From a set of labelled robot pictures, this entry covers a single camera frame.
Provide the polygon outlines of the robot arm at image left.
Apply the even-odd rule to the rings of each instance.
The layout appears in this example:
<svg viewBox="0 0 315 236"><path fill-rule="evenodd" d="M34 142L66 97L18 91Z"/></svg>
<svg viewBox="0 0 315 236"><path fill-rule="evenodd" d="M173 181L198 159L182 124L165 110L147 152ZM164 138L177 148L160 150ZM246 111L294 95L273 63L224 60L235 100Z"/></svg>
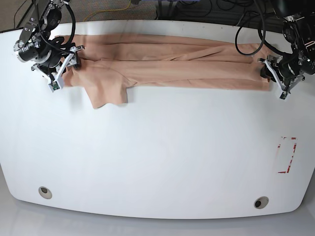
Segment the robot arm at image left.
<svg viewBox="0 0 315 236"><path fill-rule="evenodd" d="M64 87L62 76L68 67L81 67L78 52L85 47L76 46L73 42L76 20L70 1L33 0L31 6L32 14L14 45L14 52L21 62L35 62L31 70L39 72L47 79L50 89L56 91ZM66 7L72 20L71 34L67 41L63 36L50 39L51 31L61 21L62 7Z"/></svg>

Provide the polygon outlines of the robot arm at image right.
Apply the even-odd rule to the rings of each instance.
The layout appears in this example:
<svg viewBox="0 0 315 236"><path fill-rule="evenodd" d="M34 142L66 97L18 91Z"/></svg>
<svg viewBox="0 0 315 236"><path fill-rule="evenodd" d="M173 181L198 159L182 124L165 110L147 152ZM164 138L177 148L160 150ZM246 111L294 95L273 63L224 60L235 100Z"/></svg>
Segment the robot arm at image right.
<svg viewBox="0 0 315 236"><path fill-rule="evenodd" d="M273 13L265 14L259 22L258 35L264 45L276 55L258 61L264 64L260 71L263 78L275 82L280 99L285 100L305 74L315 73L315 2L313 0L272 0ZM283 19L283 36L291 44L292 53L285 53L265 41L262 25L277 16Z"/></svg>

